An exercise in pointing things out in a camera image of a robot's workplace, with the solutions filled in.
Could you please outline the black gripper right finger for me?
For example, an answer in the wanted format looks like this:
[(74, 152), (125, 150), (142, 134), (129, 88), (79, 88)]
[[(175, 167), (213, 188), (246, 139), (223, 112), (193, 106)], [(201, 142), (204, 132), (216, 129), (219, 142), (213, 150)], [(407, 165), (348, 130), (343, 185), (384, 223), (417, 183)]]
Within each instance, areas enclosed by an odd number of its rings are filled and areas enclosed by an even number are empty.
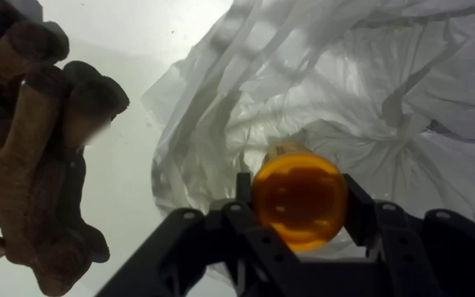
[(422, 218), (373, 200), (350, 175), (346, 231), (366, 249), (341, 264), (345, 297), (475, 297), (475, 221), (435, 208)]

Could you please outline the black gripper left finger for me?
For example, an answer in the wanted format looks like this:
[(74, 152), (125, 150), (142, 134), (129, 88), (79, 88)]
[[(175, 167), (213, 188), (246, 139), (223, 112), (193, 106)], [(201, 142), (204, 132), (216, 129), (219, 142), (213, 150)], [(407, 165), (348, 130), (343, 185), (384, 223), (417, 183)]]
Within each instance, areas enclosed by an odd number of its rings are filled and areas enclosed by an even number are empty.
[(236, 177), (236, 196), (206, 215), (171, 211), (96, 297), (186, 297), (213, 264), (223, 264), (237, 297), (297, 297), (300, 261), (251, 210), (252, 178)]

